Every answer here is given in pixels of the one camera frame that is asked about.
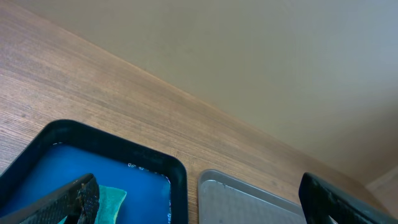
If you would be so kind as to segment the green yellow sponge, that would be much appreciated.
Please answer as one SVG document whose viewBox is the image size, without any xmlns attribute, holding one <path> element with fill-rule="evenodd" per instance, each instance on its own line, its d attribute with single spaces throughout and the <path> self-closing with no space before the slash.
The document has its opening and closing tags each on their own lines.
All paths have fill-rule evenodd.
<svg viewBox="0 0 398 224">
<path fill-rule="evenodd" d="M 83 197 L 83 208 L 78 223 L 115 224 L 127 192 L 99 185 L 91 196 Z"/>
</svg>

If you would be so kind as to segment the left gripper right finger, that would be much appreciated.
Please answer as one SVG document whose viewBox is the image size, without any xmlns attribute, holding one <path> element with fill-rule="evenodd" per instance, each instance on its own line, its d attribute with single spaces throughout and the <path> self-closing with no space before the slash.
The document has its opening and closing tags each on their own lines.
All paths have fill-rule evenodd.
<svg viewBox="0 0 398 224">
<path fill-rule="evenodd" d="M 306 172 L 298 191 L 309 224 L 397 224 L 397 219 Z"/>
</svg>

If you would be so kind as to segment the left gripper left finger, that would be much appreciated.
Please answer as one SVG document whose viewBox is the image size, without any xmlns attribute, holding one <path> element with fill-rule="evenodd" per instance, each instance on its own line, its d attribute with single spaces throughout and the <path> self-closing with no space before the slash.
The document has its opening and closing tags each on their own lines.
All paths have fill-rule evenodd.
<svg viewBox="0 0 398 224">
<path fill-rule="evenodd" d="M 1 223 L 89 223 L 94 224 L 100 207 L 100 188 L 87 173 L 36 202 L 1 218 Z"/>
</svg>

